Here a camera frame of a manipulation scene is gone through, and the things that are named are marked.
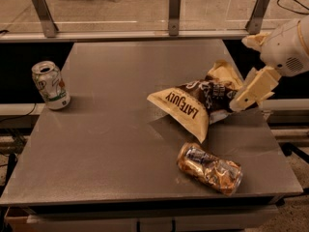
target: wire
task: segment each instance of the wire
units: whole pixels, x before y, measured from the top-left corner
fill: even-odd
[[[285,10],[288,10],[290,12],[293,12],[293,13],[296,13],[296,14],[299,14],[299,15],[309,15],[309,13],[305,13],[305,12],[298,12],[298,11],[295,11],[295,10],[292,10],[290,8],[287,8],[287,7],[284,7],[280,4],[280,1],[281,0],[277,0],[277,5],[279,7],[281,7],[282,9],[285,9]],[[300,5],[301,7],[303,7],[304,9],[308,10],[309,11],[309,7],[305,6],[304,4],[300,3],[298,0],[292,0],[294,1],[295,3],[297,3],[298,5]]]
[[[7,121],[7,120],[15,120],[15,119],[26,117],[26,116],[30,115],[35,110],[36,106],[37,106],[37,104],[35,103],[35,105],[33,106],[32,110],[30,112],[28,112],[27,114],[16,116],[16,117],[13,117],[13,118],[3,119],[3,120],[0,120],[0,123],[2,123],[4,121]]]

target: gray floor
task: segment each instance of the gray floor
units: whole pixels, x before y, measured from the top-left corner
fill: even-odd
[[[168,0],[46,1],[62,32],[167,30]],[[276,1],[270,1],[263,23],[264,29],[271,29],[292,18],[303,16],[279,8]],[[307,3],[308,6],[309,0],[299,1]],[[16,33],[42,31],[31,0],[0,0],[0,3],[0,30],[7,29]],[[254,3],[255,0],[182,0],[181,30],[243,29]],[[282,0],[282,3],[304,12],[289,0]],[[281,142],[289,139],[291,131],[283,133],[287,134],[284,139],[280,132],[274,131],[274,135],[281,138]],[[307,138],[299,139],[297,135],[293,135],[292,140],[296,144],[300,142],[305,146],[301,149],[309,153]],[[296,155],[288,157],[287,160],[302,186],[309,188],[309,165]],[[277,217],[260,228],[246,231],[309,231],[308,196],[286,199],[286,205],[279,207],[279,212]]]

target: table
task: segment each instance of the table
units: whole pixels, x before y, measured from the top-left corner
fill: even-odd
[[[265,222],[277,213],[275,201],[302,188],[260,110],[211,125],[203,144],[242,165],[242,182],[228,198],[179,170],[177,155],[192,135],[146,100],[204,78],[218,59],[234,65],[220,40],[76,43],[62,70],[70,105],[42,112],[0,204],[27,208],[42,231],[51,221],[75,224],[72,231],[82,231],[83,220],[106,226],[112,219],[127,231],[132,224],[187,231]]]

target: wrapped snack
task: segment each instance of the wrapped snack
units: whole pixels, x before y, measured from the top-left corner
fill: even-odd
[[[209,124],[233,112],[229,103],[241,87],[233,67],[226,61],[217,61],[205,79],[150,94],[147,99],[203,142]]]
[[[196,143],[183,145],[177,165],[184,173],[225,195],[235,193],[242,178],[238,163],[207,153]]]

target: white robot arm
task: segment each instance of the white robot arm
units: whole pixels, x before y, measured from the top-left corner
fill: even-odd
[[[295,76],[309,72],[309,15],[294,19],[271,34],[248,36],[242,42],[261,52],[266,64],[246,77],[243,87],[230,102],[234,111],[242,111],[253,103],[259,104],[273,95],[281,76]]]

